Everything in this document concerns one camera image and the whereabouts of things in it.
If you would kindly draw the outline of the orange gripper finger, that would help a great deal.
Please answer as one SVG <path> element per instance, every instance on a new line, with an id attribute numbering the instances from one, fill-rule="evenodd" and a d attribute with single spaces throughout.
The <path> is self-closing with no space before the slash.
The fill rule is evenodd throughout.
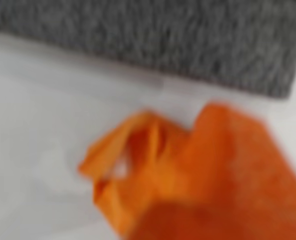
<path id="1" fill-rule="evenodd" d="M 296 240 L 296 218 L 279 203 L 247 208 L 163 201 L 145 211 L 128 240 Z"/>
<path id="2" fill-rule="evenodd" d="M 243 212 L 296 213 L 296 175 L 257 120 L 211 103 L 182 155 L 182 191 Z"/>

